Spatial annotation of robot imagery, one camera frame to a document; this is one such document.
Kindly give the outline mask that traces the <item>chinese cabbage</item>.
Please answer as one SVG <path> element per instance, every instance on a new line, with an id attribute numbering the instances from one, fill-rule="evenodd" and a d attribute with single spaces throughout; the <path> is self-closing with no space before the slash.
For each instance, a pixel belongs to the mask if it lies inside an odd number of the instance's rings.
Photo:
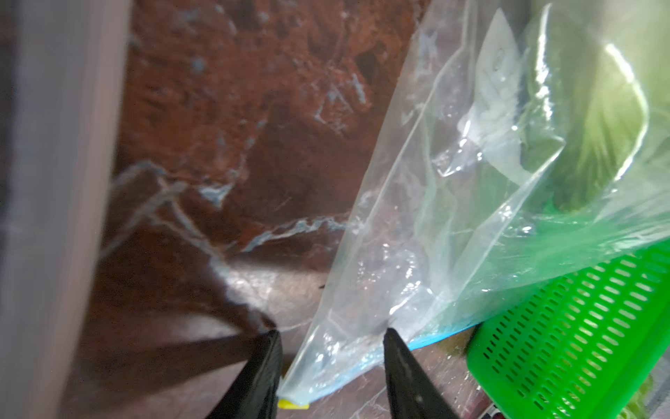
<path id="1" fill-rule="evenodd" d="M 530 152 L 561 141 L 553 204 L 579 211 L 621 178 L 669 112 L 666 1 L 534 1 L 526 32 Z"/>
<path id="2" fill-rule="evenodd" d="M 646 398 L 653 387 L 654 379 L 649 375 L 634 393 L 626 407 L 619 413 L 618 419 L 649 419 Z"/>

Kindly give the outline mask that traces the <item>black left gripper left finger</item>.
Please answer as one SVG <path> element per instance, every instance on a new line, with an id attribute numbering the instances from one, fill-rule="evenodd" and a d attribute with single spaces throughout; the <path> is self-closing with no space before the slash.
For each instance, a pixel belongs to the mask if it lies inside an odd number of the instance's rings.
<path id="1" fill-rule="evenodd" d="M 207 419 L 274 419 L 277 417 L 283 365 L 280 333 L 271 330 L 256 340 L 256 347 L 221 401 Z"/>

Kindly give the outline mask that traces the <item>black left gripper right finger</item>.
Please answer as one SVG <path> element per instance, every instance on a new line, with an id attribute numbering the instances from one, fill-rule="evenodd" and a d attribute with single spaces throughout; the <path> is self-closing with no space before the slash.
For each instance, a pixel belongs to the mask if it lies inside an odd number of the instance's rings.
<path id="1" fill-rule="evenodd" d="M 391 417 L 457 419 L 395 329 L 387 328 L 383 345 Z"/>

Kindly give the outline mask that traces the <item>clear zip-top bag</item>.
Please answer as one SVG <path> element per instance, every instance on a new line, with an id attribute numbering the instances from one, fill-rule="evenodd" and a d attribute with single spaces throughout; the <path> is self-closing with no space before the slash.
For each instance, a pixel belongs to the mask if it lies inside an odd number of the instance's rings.
<path id="1" fill-rule="evenodd" d="M 579 211 L 549 182 L 561 141 L 530 152 L 534 1 L 434 1 L 412 38 L 319 309 L 278 395 L 307 405 L 411 347 L 455 335 L 532 286 L 669 236 L 669 112 L 621 178 Z"/>
<path id="2" fill-rule="evenodd" d="M 53 418 L 117 138 L 129 1 L 1 4 L 1 415 Z"/>

